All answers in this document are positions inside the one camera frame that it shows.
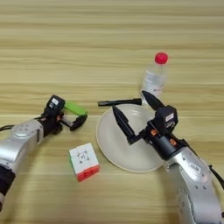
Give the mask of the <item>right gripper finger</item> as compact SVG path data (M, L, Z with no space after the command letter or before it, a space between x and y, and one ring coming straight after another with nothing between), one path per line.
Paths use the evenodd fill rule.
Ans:
M126 136L129 144L134 144L140 139L143 139L145 142L147 141L146 128L142 129L138 134L136 134L135 131L130 127L129 120L125 114L117 106L113 106L112 110L116 123L122 130L122 133Z
M154 94L144 90L142 91L142 94L153 110L158 110L164 106L164 104Z

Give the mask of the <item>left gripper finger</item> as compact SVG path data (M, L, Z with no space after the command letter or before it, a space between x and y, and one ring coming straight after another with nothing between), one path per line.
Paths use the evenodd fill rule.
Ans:
M84 124L87 118L87 115L80 115L73 122L68 121L66 118L62 118L61 122L66 125L71 131L75 131Z

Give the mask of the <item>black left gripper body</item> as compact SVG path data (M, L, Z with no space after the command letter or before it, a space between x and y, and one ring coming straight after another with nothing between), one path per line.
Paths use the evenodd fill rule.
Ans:
M62 125L60 123L61 117L57 116L41 116L38 121L41 123L44 131L44 137L50 134L57 135L62 131Z

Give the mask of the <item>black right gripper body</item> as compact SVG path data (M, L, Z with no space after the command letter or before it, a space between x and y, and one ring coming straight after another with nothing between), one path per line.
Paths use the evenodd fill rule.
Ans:
M184 139L178 139L172 133L161 134L152 122L147 122L144 131L143 140L165 161L174 157L183 147L189 146Z

